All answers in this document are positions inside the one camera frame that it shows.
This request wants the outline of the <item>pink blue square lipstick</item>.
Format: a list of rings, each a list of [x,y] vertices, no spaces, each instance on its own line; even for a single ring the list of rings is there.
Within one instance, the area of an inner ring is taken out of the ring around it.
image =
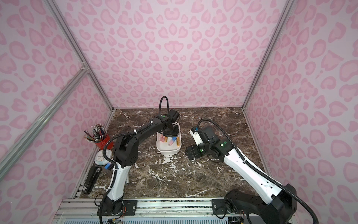
[[[168,142],[168,146],[173,145],[176,142],[177,137],[172,137],[171,140]]]

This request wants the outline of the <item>white storage box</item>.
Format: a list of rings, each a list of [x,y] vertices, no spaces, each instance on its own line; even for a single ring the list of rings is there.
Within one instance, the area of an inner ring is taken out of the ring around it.
[[[156,134],[156,147],[157,150],[164,156],[164,157],[171,157],[176,155],[182,146],[181,140],[181,132],[180,132],[180,125],[174,125],[175,130],[178,130],[178,135],[174,137],[165,137],[164,135],[157,133]]]

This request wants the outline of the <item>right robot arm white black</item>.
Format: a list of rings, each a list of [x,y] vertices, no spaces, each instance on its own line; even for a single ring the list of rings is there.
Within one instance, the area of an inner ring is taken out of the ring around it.
[[[211,155],[236,171],[256,191],[256,195],[231,190],[219,205],[213,205],[213,213],[220,218],[226,214],[256,214],[266,224],[287,224],[296,212],[296,201],[267,178],[260,175],[261,169],[250,160],[228,138],[220,138],[211,126],[193,127],[190,135],[195,143],[185,149],[189,160]]]

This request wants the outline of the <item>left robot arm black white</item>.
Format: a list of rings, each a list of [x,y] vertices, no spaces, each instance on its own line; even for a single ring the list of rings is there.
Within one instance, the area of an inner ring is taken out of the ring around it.
[[[143,126],[127,133],[119,133],[110,138],[103,148],[103,157],[113,165],[110,185],[99,205],[99,217],[124,214],[124,188],[130,168],[139,157],[139,145],[156,133],[165,137],[176,137],[179,128],[175,123],[180,114],[170,109],[168,113],[158,114]]]

